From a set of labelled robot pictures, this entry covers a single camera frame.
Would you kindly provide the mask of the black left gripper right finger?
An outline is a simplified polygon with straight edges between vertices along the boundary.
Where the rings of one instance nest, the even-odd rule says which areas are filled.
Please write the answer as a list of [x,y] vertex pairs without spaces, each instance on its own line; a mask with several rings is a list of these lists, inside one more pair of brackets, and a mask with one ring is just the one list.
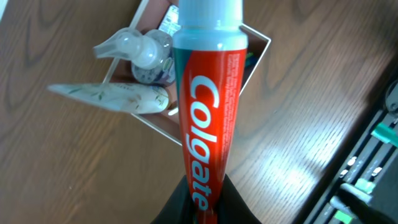
[[218,224],[261,224],[225,175],[221,195],[216,205]]

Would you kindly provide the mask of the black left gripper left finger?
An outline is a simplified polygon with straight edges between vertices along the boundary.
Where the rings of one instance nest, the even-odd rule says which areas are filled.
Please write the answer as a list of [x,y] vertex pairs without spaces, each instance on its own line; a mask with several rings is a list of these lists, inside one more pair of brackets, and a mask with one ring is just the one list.
[[187,177],[183,176],[151,224],[193,224],[194,211],[195,206],[190,196]]

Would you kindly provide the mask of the white Pantene conditioner tube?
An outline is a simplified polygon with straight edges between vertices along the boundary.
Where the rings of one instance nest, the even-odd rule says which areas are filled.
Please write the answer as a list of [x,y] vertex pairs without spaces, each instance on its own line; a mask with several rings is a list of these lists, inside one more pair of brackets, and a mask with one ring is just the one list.
[[138,83],[54,84],[48,89],[102,109],[131,114],[160,113],[170,103],[164,88]]

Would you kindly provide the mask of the clear blue pump bottle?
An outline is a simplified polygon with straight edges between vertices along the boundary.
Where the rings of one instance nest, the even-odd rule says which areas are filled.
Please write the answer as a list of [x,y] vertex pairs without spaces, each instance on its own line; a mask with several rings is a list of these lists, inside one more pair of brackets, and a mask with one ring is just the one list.
[[139,83],[170,86],[175,81],[172,37],[161,30],[152,29],[141,34],[125,27],[93,50],[97,58],[130,61],[132,75]]

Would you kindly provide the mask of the red green toothpaste tube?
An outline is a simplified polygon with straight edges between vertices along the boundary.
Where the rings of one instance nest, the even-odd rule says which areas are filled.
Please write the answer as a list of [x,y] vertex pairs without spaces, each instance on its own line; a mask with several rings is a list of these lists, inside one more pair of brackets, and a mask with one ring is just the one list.
[[216,223],[248,37],[242,0],[180,0],[173,36],[178,115],[194,223]]

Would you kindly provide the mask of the green white small packet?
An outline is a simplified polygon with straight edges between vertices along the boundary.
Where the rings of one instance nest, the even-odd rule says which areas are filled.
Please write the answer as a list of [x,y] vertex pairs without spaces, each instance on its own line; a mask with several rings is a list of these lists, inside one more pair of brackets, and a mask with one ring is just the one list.
[[174,4],[171,4],[167,9],[164,18],[158,27],[158,30],[165,32],[170,36],[173,36],[174,33],[179,31],[181,26],[178,24],[178,11],[178,7]]

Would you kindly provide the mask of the green white toothbrush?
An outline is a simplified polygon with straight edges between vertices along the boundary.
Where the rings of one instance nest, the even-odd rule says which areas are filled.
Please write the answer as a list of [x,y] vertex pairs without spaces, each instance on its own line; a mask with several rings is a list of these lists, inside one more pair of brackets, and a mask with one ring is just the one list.
[[254,65],[257,62],[256,57],[252,52],[247,53],[246,59],[245,59],[245,67],[250,67]]

